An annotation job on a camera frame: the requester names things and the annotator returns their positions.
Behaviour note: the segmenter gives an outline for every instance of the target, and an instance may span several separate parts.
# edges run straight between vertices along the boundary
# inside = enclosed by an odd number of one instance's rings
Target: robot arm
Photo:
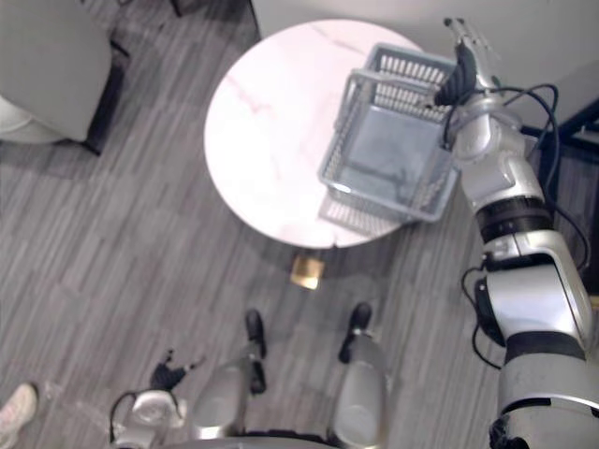
[[[589,359],[589,298],[525,159],[518,117],[504,106],[489,44],[463,20],[446,26],[457,39],[458,68],[435,102],[462,105],[448,125],[485,243],[488,274],[476,283],[477,314],[485,333],[506,347],[491,448],[596,447],[599,371]]]

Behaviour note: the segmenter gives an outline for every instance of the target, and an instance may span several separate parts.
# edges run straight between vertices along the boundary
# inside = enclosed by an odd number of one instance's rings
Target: basket handle
[[[345,122],[352,99],[354,95],[361,92],[361,90],[357,91],[357,89],[359,89],[360,85],[364,82],[375,84],[381,83],[386,86],[398,87],[430,98],[433,98],[436,94],[435,87],[424,81],[414,80],[400,75],[375,72],[367,68],[355,68],[350,72],[349,77],[347,77],[347,80],[345,81],[342,101],[339,107],[339,113],[337,114],[337,120],[335,121],[335,130],[339,131],[340,126]]]

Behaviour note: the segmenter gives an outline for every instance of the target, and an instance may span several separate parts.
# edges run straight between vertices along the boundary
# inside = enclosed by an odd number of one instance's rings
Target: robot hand
[[[464,19],[445,19],[445,25],[456,39],[458,64],[435,96],[435,104],[454,105],[475,90],[499,87],[496,72],[499,58],[485,37]]]

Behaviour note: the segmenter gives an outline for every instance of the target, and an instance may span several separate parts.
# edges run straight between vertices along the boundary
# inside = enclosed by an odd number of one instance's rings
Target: black cable
[[[517,92],[519,94],[526,94],[526,95],[530,96],[531,98],[535,99],[536,102],[539,105],[541,105],[541,107],[547,113],[548,119],[551,121],[551,126],[553,128],[553,133],[552,133],[552,136],[553,136],[553,161],[551,162],[551,168],[549,169],[547,179],[545,180],[545,183],[543,184],[543,192],[545,193],[545,197],[546,197],[548,205],[551,208],[553,208],[555,211],[557,211],[572,227],[574,227],[574,230],[576,231],[576,233],[582,240],[584,256],[583,256],[582,261],[577,264],[577,269],[578,270],[585,269],[586,267],[588,267],[591,264],[591,251],[592,250],[591,250],[591,244],[589,242],[589,238],[582,231],[582,228],[576,223],[576,220],[572,217],[572,215],[570,215],[570,213],[568,211],[566,211],[564,208],[559,206],[557,199],[553,198],[549,194],[549,186],[553,182],[553,178],[555,177],[555,175],[557,173],[558,165],[560,163],[560,158],[561,158],[560,133],[559,133],[557,120],[555,118],[555,114],[554,114],[553,110],[548,106],[547,102],[541,96],[539,96],[538,94],[535,94],[534,92],[530,92],[530,89],[520,89],[518,87],[501,87],[498,89],[493,89],[492,91],[495,91],[495,92],[506,91],[506,92]]]
[[[555,95],[553,98],[553,108],[550,108],[549,105],[547,104],[547,102],[541,96],[539,96],[538,94],[533,92],[534,90],[540,89],[541,87],[548,87],[549,89],[551,89],[554,92]],[[558,131],[559,127],[558,127],[557,120],[555,118],[555,113],[554,113],[554,108],[557,107],[557,99],[559,97],[557,87],[555,87],[552,84],[539,84],[537,86],[533,86],[530,89],[522,89],[519,87],[505,86],[505,87],[488,89],[486,91],[472,90],[471,92],[464,94],[458,100],[458,102],[456,102],[456,104],[451,107],[451,110],[448,112],[447,118],[446,118],[446,123],[444,126],[444,132],[443,132],[443,144],[446,148],[448,147],[448,144],[449,144],[448,128],[449,128],[449,124],[451,122],[453,113],[458,106],[463,104],[463,102],[466,101],[473,94],[497,94],[497,93],[501,93],[501,92],[516,93],[517,94],[516,97],[519,97],[519,95],[528,95],[529,97],[534,99],[543,108],[545,113],[548,115],[548,121],[550,122],[551,127],[553,128],[553,133],[552,133],[553,160],[551,162],[551,167],[549,169],[547,179],[546,179],[545,183],[543,184],[542,188],[543,188],[543,192],[545,193],[545,197],[546,197],[548,205],[551,208],[553,208],[554,210],[556,210],[570,225],[572,225],[572,227],[574,227],[578,236],[582,240],[582,245],[583,245],[583,249],[584,249],[584,257],[583,257],[583,260],[577,264],[577,269],[578,270],[584,269],[589,266],[589,264],[591,263],[591,257],[592,257],[592,254],[591,254],[592,250],[591,250],[591,245],[589,243],[589,238],[584,234],[584,232],[582,231],[582,228],[578,224],[576,224],[576,221],[574,220],[574,218],[566,210],[561,208],[557,204],[557,200],[555,198],[551,197],[551,195],[549,194],[549,186],[553,182],[553,178],[555,177],[555,175],[557,173],[557,169],[558,169],[558,165],[560,163],[560,157],[561,157],[560,133]]]
[[[466,288],[466,278],[468,277],[468,275],[475,271],[483,271],[484,269],[485,269],[484,261],[480,265],[480,267],[470,267],[470,268],[466,269],[464,271],[464,273],[461,275],[461,282],[460,282],[461,283],[461,291],[468,298],[468,301],[472,305],[472,308],[475,310],[475,314],[476,314],[476,326],[475,326],[475,330],[474,330],[474,332],[472,334],[472,338],[471,338],[473,351],[478,356],[478,358],[480,358],[485,364],[489,365],[490,367],[492,367],[494,369],[501,369],[501,367],[499,365],[488,360],[478,349],[478,345],[476,344],[476,334],[478,333],[478,329],[480,328],[480,324],[478,323],[478,308],[476,306],[475,299],[470,295],[470,293],[468,292],[468,289]]]
[[[589,240],[589,237],[584,233],[584,231],[582,230],[580,225],[574,220],[574,218],[572,218],[572,216],[562,208],[562,206],[560,206],[556,202],[553,202],[551,207],[555,209],[555,211],[558,212],[565,219],[566,222],[568,222],[572,227],[574,227],[574,230],[577,232],[578,236],[582,240],[583,256],[582,261],[577,264],[577,270],[581,271],[583,269],[587,269],[591,264],[592,251],[591,241]]]
[[[490,360],[488,360],[478,350],[478,346],[476,345],[476,334],[478,333],[478,329],[480,329],[480,325],[478,323],[476,323],[475,331],[472,333],[472,349],[475,351],[475,354],[478,355],[478,358],[480,358],[487,365],[489,365],[490,367],[492,367],[494,369],[501,369],[502,367],[500,367],[499,365],[497,365],[497,364],[491,362]]]
[[[131,396],[133,398],[133,400],[136,400],[138,397],[138,393],[135,391],[125,391],[124,393],[122,393],[121,396],[119,396],[118,399],[116,399],[114,401],[114,403],[112,404],[112,407],[110,407],[110,415],[109,415],[109,443],[110,444],[113,444],[114,440],[115,440],[114,414],[116,413],[116,410],[118,409],[119,405],[121,405],[121,402],[123,402],[123,399],[125,399],[129,396]]]
[[[544,84],[537,84],[536,86],[530,87],[530,88],[526,89],[525,91],[522,91],[519,94],[516,94],[512,98],[507,100],[504,103],[504,106],[509,106],[512,103],[514,103],[515,101],[518,101],[519,99],[521,99],[523,96],[526,96],[528,94],[528,92],[537,91],[539,89],[550,89],[553,92],[553,102],[551,104],[551,112],[553,112],[553,114],[555,114],[555,111],[557,110],[557,107],[558,107],[558,101],[560,100],[560,91],[555,86],[555,84],[544,83]],[[529,155],[532,154],[534,151],[538,150],[539,148],[541,148],[541,144],[543,143],[543,141],[545,140],[545,137],[547,136],[547,132],[549,131],[550,125],[551,125],[551,118],[548,116],[547,121],[545,122],[545,126],[541,130],[541,134],[539,135],[536,142],[534,143],[534,146],[531,149],[531,152],[529,153]]]
[[[172,403],[175,406],[175,412],[177,412],[177,416],[179,417],[179,419],[183,420],[184,418],[181,414],[181,410],[179,410],[179,401],[177,400],[177,397],[172,391],[168,391],[168,393],[170,394],[170,399],[172,400]]]

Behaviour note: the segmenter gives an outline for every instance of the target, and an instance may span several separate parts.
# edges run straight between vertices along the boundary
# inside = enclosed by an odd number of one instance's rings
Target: gray plastic basket
[[[447,108],[428,104],[454,67],[379,44],[352,71],[319,172],[335,200],[399,224],[441,218],[457,172],[439,146]]]

